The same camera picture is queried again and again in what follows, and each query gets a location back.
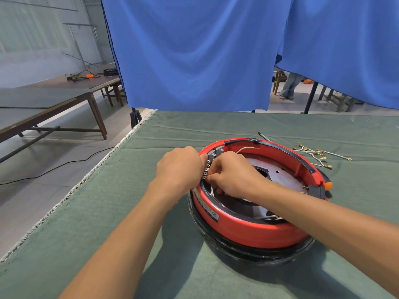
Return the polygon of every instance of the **sticker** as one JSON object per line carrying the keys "label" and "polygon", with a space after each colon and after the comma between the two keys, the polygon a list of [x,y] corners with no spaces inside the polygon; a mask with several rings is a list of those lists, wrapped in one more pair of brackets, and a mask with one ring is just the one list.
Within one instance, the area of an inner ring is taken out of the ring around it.
{"label": "sticker", "polygon": [[196,188],[193,189],[194,190],[194,194],[197,198],[197,201],[199,202],[199,204],[202,206],[202,209],[204,209],[205,212],[208,213],[209,216],[211,216],[211,218],[218,222],[219,221],[219,214],[217,214],[214,210],[212,210],[201,198],[200,194],[198,193],[198,190]]}

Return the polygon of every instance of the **person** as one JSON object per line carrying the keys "label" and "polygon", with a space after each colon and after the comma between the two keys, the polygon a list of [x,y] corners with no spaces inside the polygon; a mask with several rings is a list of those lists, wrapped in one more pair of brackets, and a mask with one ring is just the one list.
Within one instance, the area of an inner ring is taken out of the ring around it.
{"label": "person", "polygon": [[295,87],[304,79],[304,77],[293,72],[284,71],[284,73],[287,75],[287,80],[284,83],[282,91],[278,95],[282,100],[293,100]]}
{"label": "person", "polygon": [[[140,202],[60,298],[132,298],[166,213],[199,184],[206,157],[193,147],[165,154]],[[269,181],[244,156],[231,151],[213,161],[207,181],[218,193],[279,214],[399,296],[399,226]]]}

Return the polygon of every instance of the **blue curtain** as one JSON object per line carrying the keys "label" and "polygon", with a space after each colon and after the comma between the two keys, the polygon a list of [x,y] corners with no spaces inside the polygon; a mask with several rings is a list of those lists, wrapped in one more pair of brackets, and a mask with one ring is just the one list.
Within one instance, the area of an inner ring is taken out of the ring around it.
{"label": "blue curtain", "polygon": [[102,0],[128,104],[267,109],[292,0]]}
{"label": "blue curtain", "polygon": [[293,0],[279,68],[399,109],[399,0]]}

